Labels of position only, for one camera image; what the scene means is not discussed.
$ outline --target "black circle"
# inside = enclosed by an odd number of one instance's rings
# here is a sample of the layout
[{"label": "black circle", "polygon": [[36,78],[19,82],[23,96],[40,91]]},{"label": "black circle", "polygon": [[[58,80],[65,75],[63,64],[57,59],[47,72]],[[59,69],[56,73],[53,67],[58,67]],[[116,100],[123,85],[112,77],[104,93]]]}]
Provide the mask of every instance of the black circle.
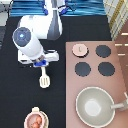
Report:
[{"label": "black circle", "polygon": [[75,66],[75,72],[79,76],[82,76],[82,77],[87,76],[89,75],[90,71],[91,71],[91,68],[89,64],[87,64],[86,62],[79,62]]},{"label": "black circle", "polygon": [[111,55],[111,49],[106,45],[99,45],[96,48],[96,54],[102,58],[106,58]]},{"label": "black circle", "polygon": [[100,74],[103,76],[112,76],[115,72],[114,66],[109,62],[102,62],[98,66]]}]

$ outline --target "small bowl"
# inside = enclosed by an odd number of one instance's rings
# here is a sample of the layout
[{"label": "small bowl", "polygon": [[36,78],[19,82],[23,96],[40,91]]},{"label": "small bowl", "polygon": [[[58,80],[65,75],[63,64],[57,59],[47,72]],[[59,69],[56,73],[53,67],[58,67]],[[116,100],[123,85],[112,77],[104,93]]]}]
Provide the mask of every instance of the small bowl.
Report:
[{"label": "small bowl", "polygon": [[48,117],[45,113],[39,111],[39,108],[35,107],[32,109],[32,112],[27,115],[24,122],[24,128],[30,128],[31,125],[36,122],[36,118],[40,116],[42,118],[42,123],[40,125],[40,128],[47,128],[48,126]]},{"label": "small bowl", "polygon": [[112,97],[105,90],[87,87],[76,98],[76,111],[85,124],[101,128],[112,122],[115,116],[115,110],[111,109],[113,104]]}]

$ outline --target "pink mat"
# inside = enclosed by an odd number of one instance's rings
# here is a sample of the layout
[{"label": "pink mat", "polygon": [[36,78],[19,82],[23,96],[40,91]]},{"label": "pink mat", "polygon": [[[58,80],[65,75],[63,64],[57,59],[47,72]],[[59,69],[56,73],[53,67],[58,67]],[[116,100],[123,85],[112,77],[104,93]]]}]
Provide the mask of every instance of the pink mat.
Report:
[{"label": "pink mat", "polygon": [[[76,57],[72,53],[75,44],[85,44],[89,54],[85,58]],[[107,45],[111,48],[111,55],[107,58],[97,56],[95,50],[98,45]],[[75,65],[79,62],[87,62],[91,72],[86,77],[80,77],[75,73]],[[102,76],[98,71],[101,62],[110,62],[115,67],[114,75]],[[115,103],[125,100],[126,87],[122,75],[115,42],[113,41],[82,41],[66,43],[66,128],[90,128],[78,117],[75,110],[75,100],[78,93],[89,86],[96,86],[106,90]],[[116,111],[115,118],[106,128],[128,128],[128,110]]]}]

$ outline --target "white bowl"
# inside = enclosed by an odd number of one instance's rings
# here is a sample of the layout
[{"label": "white bowl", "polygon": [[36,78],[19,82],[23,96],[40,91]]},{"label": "white bowl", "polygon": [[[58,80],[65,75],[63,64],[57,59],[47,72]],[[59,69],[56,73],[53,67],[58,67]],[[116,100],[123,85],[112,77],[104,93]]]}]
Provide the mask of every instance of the white bowl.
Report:
[{"label": "white bowl", "polygon": [[91,127],[105,127],[115,116],[112,97],[99,87],[87,87],[76,98],[76,111],[80,119]]}]

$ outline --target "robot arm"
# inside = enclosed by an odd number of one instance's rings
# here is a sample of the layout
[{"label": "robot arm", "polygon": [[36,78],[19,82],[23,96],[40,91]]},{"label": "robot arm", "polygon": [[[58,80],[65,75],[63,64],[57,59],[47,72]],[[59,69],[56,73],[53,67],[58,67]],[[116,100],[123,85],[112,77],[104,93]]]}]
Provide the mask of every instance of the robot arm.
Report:
[{"label": "robot arm", "polygon": [[38,38],[28,28],[17,28],[13,33],[13,42],[19,49],[18,61],[22,64],[33,63],[34,67],[41,67],[59,60],[57,51],[46,53]]},{"label": "robot arm", "polygon": [[45,0],[49,15],[23,16],[13,33],[13,42],[19,49],[18,61],[22,64],[33,63],[34,67],[47,66],[58,61],[57,51],[44,51],[38,39],[56,40],[62,34],[62,23],[56,0]]}]

